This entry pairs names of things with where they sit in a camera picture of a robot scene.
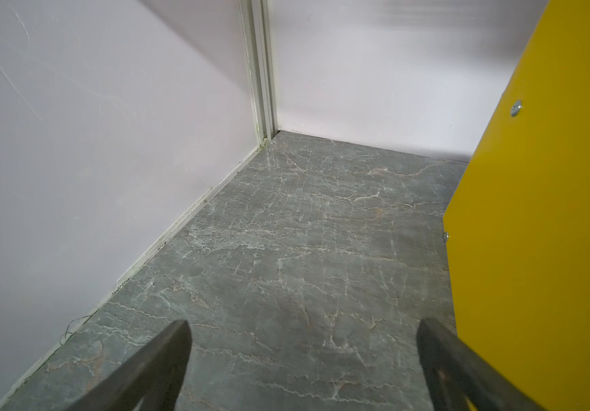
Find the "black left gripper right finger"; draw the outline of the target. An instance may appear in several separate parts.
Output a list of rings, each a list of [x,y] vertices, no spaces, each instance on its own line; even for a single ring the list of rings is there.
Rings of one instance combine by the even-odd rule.
[[[435,410],[541,410],[440,321],[424,318],[416,347]]]

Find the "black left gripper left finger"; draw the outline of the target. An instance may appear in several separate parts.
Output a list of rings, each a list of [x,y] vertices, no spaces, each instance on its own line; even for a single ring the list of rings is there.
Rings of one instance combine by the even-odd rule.
[[[191,349],[188,322],[173,321],[68,409],[173,410]]]

